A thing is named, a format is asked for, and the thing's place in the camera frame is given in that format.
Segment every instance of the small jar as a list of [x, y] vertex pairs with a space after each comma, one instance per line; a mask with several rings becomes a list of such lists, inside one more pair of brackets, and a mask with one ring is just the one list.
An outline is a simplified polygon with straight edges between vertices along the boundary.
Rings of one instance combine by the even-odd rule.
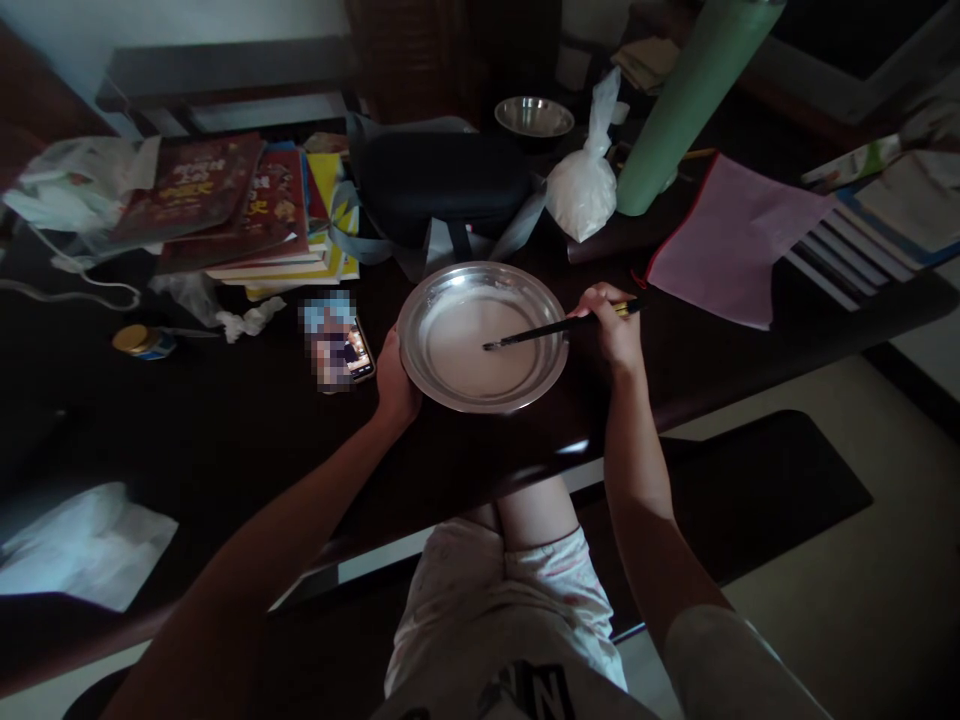
[[159, 360], [173, 351], [177, 340], [160, 328], [128, 325], [113, 336], [113, 346], [141, 360]]

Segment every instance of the hand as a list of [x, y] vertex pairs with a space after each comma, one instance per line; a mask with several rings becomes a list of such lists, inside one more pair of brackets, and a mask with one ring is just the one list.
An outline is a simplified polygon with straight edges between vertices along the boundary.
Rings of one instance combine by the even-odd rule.
[[608, 283], [588, 287], [580, 304], [567, 317], [584, 317], [593, 313], [600, 321], [600, 347], [614, 375], [644, 375], [643, 351], [640, 347], [640, 313], [620, 317], [613, 304], [633, 300], [634, 296]]
[[400, 336], [393, 326], [387, 333], [383, 350], [377, 358], [377, 390], [380, 405], [375, 417], [403, 432], [417, 418], [423, 394], [418, 390], [400, 362]]

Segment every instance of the jar lid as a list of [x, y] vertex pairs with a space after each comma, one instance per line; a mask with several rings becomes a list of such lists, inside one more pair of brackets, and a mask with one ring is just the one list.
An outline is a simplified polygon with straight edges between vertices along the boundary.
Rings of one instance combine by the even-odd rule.
[[113, 336], [113, 346], [125, 353], [142, 353], [153, 344], [153, 333], [146, 325], [128, 325]]

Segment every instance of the person's left hand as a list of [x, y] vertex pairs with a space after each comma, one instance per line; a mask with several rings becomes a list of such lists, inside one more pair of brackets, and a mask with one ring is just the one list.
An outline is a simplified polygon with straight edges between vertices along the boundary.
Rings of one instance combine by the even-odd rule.
[[407, 429], [420, 412], [423, 394], [410, 382], [400, 362], [400, 336], [396, 326], [390, 328], [383, 350], [377, 358], [377, 389], [380, 405], [376, 415], [396, 429]]

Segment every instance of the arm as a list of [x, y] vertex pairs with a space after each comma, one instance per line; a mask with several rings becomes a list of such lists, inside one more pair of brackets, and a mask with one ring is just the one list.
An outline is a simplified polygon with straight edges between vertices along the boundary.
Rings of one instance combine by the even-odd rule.
[[670, 625], [683, 610], [730, 605], [673, 516], [670, 478], [647, 392], [640, 317], [621, 318], [610, 305], [630, 299], [600, 283], [584, 293], [571, 315], [593, 312], [600, 320], [600, 341], [613, 372], [603, 465], [607, 502], [633, 598], [662, 655]]
[[180, 601], [104, 718], [244, 714], [267, 611], [317, 557], [377, 464], [414, 420], [395, 330], [380, 354], [380, 405], [325, 463], [227, 541]]

